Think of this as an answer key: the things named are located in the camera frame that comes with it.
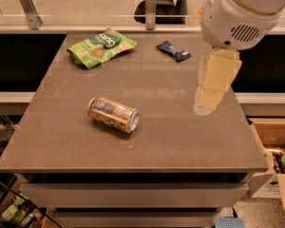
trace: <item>green snack bag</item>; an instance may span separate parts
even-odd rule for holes
[[[104,63],[117,54],[132,49],[136,42],[121,35],[118,31],[107,28],[104,33],[89,37],[67,49],[76,65],[93,68]]]

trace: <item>blue snack wrapper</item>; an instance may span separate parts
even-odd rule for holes
[[[173,46],[168,41],[164,41],[156,46],[156,48],[174,58],[178,63],[191,57],[188,51]]]

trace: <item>table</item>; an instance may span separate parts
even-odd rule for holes
[[[213,225],[267,165],[232,90],[211,115],[193,111],[200,56],[211,47],[200,33],[125,32],[134,49],[92,69],[74,65],[67,48],[97,33],[66,37],[0,172],[69,226]],[[192,57],[176,63],[156,50],[164,40]],[[135,131],[93,122],[86,108],[95,96],[137,107]]]

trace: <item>brown tabletop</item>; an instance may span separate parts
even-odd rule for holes
[[[125,33],[134,49],[96,66],[74,65],[67,48],[97,34],[69,34],[18,124],[0,172],[249,172],[267,169],[230,90],[208,116],[193,111],[200,33]],[[156,50],[168,40],[192,57],[177,63]],[[137,107],[131,134],[92,121],[91,98]]]

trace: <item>aluminum can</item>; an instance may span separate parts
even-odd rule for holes
[[[132,132],[139,122],[139,111],[124,104],[113,102],[104,97],[94,97],[88,104],[87,114],[95,121]]]

